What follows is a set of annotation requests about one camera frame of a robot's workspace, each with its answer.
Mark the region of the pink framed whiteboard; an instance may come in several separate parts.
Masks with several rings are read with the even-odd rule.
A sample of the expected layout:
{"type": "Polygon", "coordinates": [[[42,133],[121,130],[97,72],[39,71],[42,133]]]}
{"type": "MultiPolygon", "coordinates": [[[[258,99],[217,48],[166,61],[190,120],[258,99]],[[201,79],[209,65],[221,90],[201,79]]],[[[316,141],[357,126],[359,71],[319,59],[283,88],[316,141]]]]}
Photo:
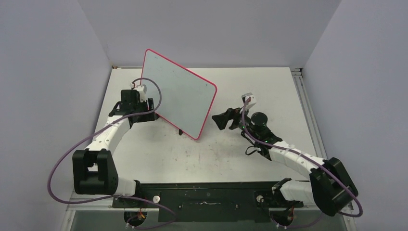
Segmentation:
{"type": "Polygon", "coordinates": [[[217,86],[156,51],[145,51],[140,84],[161,118],[194,140],[200,138],[217,86]]]}

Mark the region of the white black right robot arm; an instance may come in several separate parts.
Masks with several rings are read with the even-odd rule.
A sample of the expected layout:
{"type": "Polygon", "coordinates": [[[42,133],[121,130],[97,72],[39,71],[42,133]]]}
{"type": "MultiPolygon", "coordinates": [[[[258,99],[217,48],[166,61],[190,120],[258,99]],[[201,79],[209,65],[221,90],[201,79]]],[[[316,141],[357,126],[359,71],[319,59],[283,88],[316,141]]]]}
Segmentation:
{"type": "Polygon", "coordinates": [[[285,165],[308,179],[308,181],[286,178],[272,186],[272,200],[278,206],[289,202],[316,205],[324,214],[333,217],[358,197],[358,190],[342,162],[332,157],[324,159],[309,155],[289,145],[276,136],[268,127],[268,117],[261,112],[247,116],[241,108],[229,108],[211,118],[219,130],[241,129],[257,153],[269,161],[285,165]]]}

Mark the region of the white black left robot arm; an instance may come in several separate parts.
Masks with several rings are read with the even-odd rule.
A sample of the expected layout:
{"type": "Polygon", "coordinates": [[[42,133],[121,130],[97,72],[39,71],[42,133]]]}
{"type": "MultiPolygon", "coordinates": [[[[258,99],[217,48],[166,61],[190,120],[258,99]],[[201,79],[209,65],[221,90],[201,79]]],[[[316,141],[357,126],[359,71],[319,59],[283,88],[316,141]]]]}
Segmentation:
{"type": "Polygon", "coordinates": [[[72,156],[74,190],[77,194],[125,196],[131,207],[143,202],[137,190],[139,182],[120,177],[113,154],[123,136],[136,124],[155,121],[153,98],[141,90],[122,90],[118,101],[107,117],[102,131],[83,150],[72,156]]]}

